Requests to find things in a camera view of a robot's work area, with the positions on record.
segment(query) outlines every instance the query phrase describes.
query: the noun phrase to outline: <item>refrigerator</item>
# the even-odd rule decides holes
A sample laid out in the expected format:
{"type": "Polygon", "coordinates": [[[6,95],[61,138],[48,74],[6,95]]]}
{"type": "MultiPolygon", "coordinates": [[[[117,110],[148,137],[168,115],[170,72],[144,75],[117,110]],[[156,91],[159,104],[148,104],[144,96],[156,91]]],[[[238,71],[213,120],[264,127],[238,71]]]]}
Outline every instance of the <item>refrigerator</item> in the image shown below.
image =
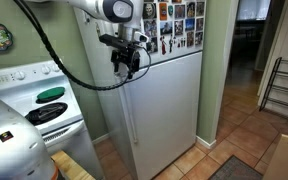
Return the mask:
{"type": "MultiPolygon", "coordinates": [[[[74,9],[94,83],[107,86],[123,78],[114,75],[113,48],[99,34],[116,34],[118,25],[74,9]]],[[[205,0],[145,0],[141,30],[152,57],[141,79],[111,91],[98,92],[104,118],[117,151],[134,179],[156,176],[196,140],[203,52],[205,0]]],[[[141,54],[141,69],[148,56],[141,54]]]]}

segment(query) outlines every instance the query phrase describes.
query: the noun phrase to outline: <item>stove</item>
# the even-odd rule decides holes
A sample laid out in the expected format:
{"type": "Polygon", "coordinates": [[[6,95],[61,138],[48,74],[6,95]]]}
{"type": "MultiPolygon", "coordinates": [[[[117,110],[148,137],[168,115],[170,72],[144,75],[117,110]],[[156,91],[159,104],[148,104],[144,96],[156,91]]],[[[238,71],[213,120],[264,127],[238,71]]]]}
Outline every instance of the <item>stove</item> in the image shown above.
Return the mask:
{"type": "Polygon", "coordinates": [[[32,124],[42,136],[83,120],[69,80],[53,61],[0,69],[0,99],[27,119],[29,114],[35,115],[31,119],[35,118],[36,123],[33,120],[32,124]],[[54,88],[60,88],[64,94],[51,96],[49,102],[40,102],[38,96],[43,95],[43,92],[45,95],[54,88]],[[51,116],[45,123],[36,119],[36,115],[41,114],[41,109],[45,113],[40,118],[51,116]]]}

